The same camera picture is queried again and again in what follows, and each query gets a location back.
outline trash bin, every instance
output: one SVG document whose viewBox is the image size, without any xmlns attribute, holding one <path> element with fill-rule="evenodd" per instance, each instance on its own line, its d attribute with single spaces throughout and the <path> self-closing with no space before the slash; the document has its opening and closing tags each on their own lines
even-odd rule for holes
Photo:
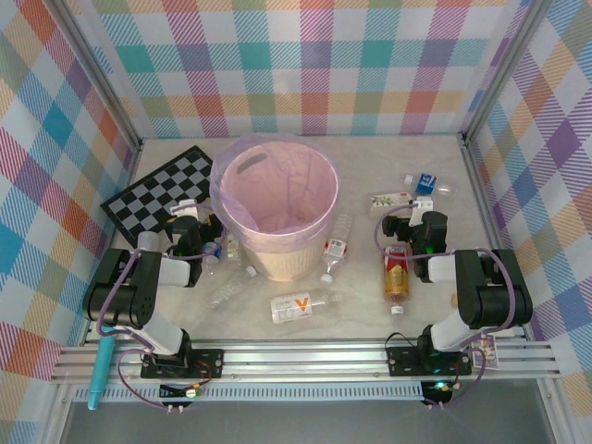
<svg viewBox="0 0 592 444">
<path fill-rule="evenodd" d="M 337 171 L 310 141 L 250 134 L 216 156 L 212 207 L 270 279 L 309 274 L 323 253 L 339 194 Z"/>
</svg>

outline floor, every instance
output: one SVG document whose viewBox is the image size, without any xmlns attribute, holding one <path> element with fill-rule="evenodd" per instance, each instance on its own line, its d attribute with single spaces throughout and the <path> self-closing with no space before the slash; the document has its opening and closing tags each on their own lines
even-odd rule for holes
<svg viewBox="0 0 592 444">
<path fill-rule="evenodd" d="M 393 316 L 384 302 L 382 259 L 373 243 L 376 218 L 368 215 L 369 193 L 402 191 L 406 173 L 430 172 L 440 180 L 455 182 L 452 199 L 435 197 L 435 209 L 449 216 L 447 242 L 450 249 L 487 245 L 475 197 L 455 136 L 409 137 L 316 137 L 333 158 L 341 179 L 339 211 L 354 216 L 346 265 L 339 271 L 332 289 L 344 303 L 306 321 L 273 324 L 269 300 L 320 287 L 321 267 L 305 279 L 277 283 L 264 277 L 215 312 L 208 298 L 236 267 L 221 266 L 213 277 L 201 279 L 194 289 L 161 287 L 156 307 L 170 321 L 186 329 L 194 339 L 334 339 L 384 338 L 392 331 L 417 336 L 428 324 L 443 319 L 452 310 L 454 284 L 424 284 L 411 273 L 411 299 L 405 314 Z M 136 179 L 139 179 L 194 144 L 212 158 L 232 139 L 149 140 L 143 148 Z M 381 235 L 383 245 L 395 243 Z M 117 246 L 127 243 L 119 238 Z"/>
</svg>

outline black and white checkerboard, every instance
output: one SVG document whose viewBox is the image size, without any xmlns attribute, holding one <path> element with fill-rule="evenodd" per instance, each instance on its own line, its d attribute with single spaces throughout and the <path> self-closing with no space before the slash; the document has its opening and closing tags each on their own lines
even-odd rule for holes
<svg viewBox="0 0 592 444">
<path fill-rule="evenodd" d="M 168 210 L 183 199 L 203 202 L 210 196 L 210 159 L 197 146 L 101 204 L 124 238 L 137 246 L 143 231 L 160 231 Z"/>
</svg>

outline teal marker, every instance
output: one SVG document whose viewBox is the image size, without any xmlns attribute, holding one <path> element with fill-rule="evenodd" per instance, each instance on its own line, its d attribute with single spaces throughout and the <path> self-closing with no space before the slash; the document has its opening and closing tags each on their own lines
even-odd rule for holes
<svg viewBox="0 0 592 444">
<path fill-rule="evenodd" d="M 103 330 L 111 331 L 113 328 L 103 327 Z M 114 348 L 115 335 L 101 337 L 99 350 L 96 353 L 96 361 L 94 361 L 94 369 L 92 370 L 91 385 L 89 386 L 89 410 L 96 410 L 99 407 L 101 398 L 103 398 Z"/>
</svg>

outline small box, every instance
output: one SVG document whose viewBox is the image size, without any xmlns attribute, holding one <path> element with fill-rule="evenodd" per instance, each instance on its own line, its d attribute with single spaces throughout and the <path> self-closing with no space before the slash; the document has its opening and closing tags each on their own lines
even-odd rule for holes
<svg viewBox="0 0 592 444">
<path fill-rule="evenodd" d="M 373 193 L 370 195 L 369 214 L 370 216 L 382 216 L 396 206 L 408 205 L 411 200 L 412 195 L 407 191 Z M 401 210 L 394 216 L 409 217 L 411 211 L 411 208 Z"/>
</svg>

